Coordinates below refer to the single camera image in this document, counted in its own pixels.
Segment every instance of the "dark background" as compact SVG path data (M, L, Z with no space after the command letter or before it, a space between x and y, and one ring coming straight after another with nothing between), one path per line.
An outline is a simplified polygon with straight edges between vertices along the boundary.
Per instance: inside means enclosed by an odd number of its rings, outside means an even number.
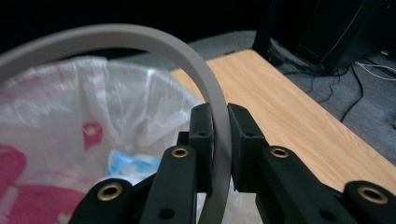
M5 0L0 3L0 53L43 35L99 23L145 25L189 42L255 30L260 11L260 0Z

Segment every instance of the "wooden tabletop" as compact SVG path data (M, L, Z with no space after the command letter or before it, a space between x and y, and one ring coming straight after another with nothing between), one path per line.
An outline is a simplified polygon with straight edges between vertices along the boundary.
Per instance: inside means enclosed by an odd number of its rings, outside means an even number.
M226 101L248 109L268 143L293 150L324 184L367 180L396 194L396 167L253 50L207 62ZM172 73L203 100L181 70Z

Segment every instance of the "brass insert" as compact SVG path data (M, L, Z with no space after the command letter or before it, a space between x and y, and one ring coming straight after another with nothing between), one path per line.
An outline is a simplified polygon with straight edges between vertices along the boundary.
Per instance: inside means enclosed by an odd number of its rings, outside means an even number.
M100 201L110 201L120 196L122 193L122 185L119 183L109 183L104 185L98 191L98 199Z
M389 201L387 195L377 189L373 189L370 187L358 187L358 193L365 200L372 203L385 204Z
M183 158L189 155L189 151L184 147L178 147L172 150L172 156L176 158Z
M278 158L287 158L289 156L289 152L282 148L273 148L271 149L271 154Z

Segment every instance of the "trash can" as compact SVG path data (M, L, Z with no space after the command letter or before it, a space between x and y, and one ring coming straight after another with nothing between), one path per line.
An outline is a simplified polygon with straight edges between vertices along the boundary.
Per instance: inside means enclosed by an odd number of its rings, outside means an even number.
M89 188L112 172L112 156L161 157L177 133L188 130L190 110L200 102L166 72L95 57L54 61L119 47L176 62L211 103L216 200L205 200L200 219L222 219L231 140L219 83L198 54L170 35L99 25L44 37L0 56L0 223L67 223Z

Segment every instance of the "gray carpet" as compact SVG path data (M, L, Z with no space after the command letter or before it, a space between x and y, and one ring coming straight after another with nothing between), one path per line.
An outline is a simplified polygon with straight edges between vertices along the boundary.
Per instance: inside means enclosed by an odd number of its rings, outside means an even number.
M205 60L209 60L230 52L250 49L255 34L254 31L232 32L194 41L189 45ZM304 63L282 49L274 40L273 43L283 55L296 62ZM396 68L395 61L391 61L380 54L374 55L370 59L378 64ZM174 63L149 53L120 60L165 70L177 68ZM344 124L396 165L396 129L392 126L394 120L396 120L396 81L386 81L374 77L356 64L354 68L363 86L364 96L346 115ZM282 73L297 71L295 67L289 64L283 64L277 69ZM380 76L387 77L387 75L375 69L370 70ZM337 119L344 116L347 109L359 99L361 94L359 84L350 69L339 80L338 77L312 78L303 74L293 74L287 77Z

